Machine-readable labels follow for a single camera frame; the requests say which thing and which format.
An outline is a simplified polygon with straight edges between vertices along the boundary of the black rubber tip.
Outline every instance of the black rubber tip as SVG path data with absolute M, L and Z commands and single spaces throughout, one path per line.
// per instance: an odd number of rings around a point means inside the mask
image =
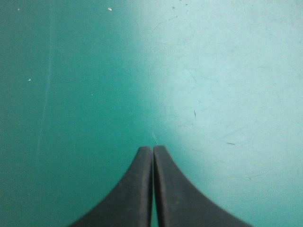
M 142 147 L 109 195 L 70 226 L 150 227 L 151 209 L 152 151 L 149 147 Z
M 250 227 L 199 192 L 164 146 L 153 150 L 159 227 Z

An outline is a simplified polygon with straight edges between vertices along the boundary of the black plastic part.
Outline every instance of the black plastic part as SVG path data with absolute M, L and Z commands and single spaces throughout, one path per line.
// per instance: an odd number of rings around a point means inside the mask
M 159 227 L 251 227 L 199 192 L 164 146 L 154 147 L 154 187 Z
M 151 209 L 152 151 L 149 147 L 142 147 L 109 195 L 70 226 L 150 227 Z

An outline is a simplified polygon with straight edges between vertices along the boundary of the scratch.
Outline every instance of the scratch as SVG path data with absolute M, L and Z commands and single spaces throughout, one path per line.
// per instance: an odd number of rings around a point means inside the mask
M 194 79 L 194 81 L 195 81 L 196 83 L 198 83 L 197 80 L 196 80 L 196 78 L 194 77 L 194 75 L 191 73 L 191 71 L 190 71 L 188 68 L 186 68 L 186 69 L 188 70 L 190 76 Z
M 172 17 L 172 18 L 169 18 L 169 19 L 167 19 L 167 20 L 163 20 L 163 21 L 159 22 L 159 23 L 156 25 L 156 27 L 153 28 L 153 30 L 151 31 L 151 33 L 149 34 L 149 36 L 147 37 L 147 39 L 149 39 L 149 38 L 151 37 L 151 35 L 153 34 L 153 32 L 156 30 L 157 27 L 159 27 L 160 24 L 163 24 L 163 23 L 165 23 L 165 22 L 169 22 L 169 21 L 171 21 L 172 19 L 176 19 L 177 17 L 178 17 L 178 16 L 175 16 L 175 17 Z
M 227 177 L 227 178 L 233 178 L 233 179 L 251 179 L 251 178 L 254 178 L 254 177 L 258 177 L 258 176 L 262 176 L 264 174 L 267 174 L 269 171 L 266 171 L 262 174 L 258 174 L 258 175 L 252 175 L 252 176 L 246 176 L 246 177 Z
M 157 139 L 157 137 L 155 135 L 155 132 L 153 131 L 153 128 L 151 128 L 151 134 L 152 134 L 152 137 L 155 140 L 156 144 L 159 144 L 159 141 L 158 141 L 158 139 Z

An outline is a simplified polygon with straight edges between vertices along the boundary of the green floor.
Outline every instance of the green floor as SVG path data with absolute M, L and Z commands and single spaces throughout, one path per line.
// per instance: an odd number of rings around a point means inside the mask
M 303 1 L 2 0 L 0 21 L 0 226 L 73 222 L 155 144 L 253 226 L 303 225 Z

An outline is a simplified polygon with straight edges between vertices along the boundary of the black curved prong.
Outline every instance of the black curved prong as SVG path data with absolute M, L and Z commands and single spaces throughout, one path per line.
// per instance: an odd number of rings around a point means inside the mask
M 154 147 L 154 187 L 159 227 L 250 227 L 198 191 L 164 146 Z
M 141 147 L 108 196 L 70 227 L 150 227 L 151 209 L 152 151 Z

